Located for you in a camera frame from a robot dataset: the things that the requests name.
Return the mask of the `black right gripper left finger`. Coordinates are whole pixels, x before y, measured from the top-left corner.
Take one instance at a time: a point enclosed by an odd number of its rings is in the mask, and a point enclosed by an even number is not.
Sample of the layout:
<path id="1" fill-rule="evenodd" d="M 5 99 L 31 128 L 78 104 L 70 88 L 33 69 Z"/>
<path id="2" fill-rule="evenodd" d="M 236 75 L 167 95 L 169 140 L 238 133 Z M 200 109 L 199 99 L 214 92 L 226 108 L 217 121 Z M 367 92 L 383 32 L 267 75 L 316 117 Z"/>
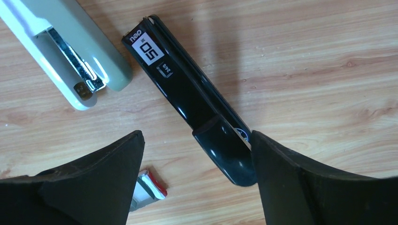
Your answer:
<path id="1" fill-rule="evenodd" d="M 37 175 L 1 179 L 1 224 L 126 224 L 144 147 L 142 132 L 135 130 Z"/>

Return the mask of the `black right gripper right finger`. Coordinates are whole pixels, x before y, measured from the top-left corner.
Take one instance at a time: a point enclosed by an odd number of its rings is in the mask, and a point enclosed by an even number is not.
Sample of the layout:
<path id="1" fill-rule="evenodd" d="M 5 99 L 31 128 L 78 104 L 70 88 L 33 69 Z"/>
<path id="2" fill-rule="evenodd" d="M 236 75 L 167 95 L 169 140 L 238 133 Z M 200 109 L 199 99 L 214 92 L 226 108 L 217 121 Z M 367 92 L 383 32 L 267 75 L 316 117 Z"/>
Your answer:
<path id="1" fill-rule="evenodd" d="M 397 224 L 397 177 L 340 170 L 259 131 L 252 132 L 251 146 L 268 225 Z"/>

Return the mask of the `grey-green white stapler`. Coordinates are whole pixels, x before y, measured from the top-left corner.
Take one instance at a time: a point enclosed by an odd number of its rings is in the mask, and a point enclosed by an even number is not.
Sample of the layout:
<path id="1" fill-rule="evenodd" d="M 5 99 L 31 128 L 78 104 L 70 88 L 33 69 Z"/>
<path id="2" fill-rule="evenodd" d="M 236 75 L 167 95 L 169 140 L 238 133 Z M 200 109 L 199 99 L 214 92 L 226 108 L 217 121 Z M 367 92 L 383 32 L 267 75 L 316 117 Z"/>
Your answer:
<path id="1" fill-rule="evenodd" d="M 132 80 L 129 63 L 75 0 L 3 0 L 0 16 L 77 110 Z"/>

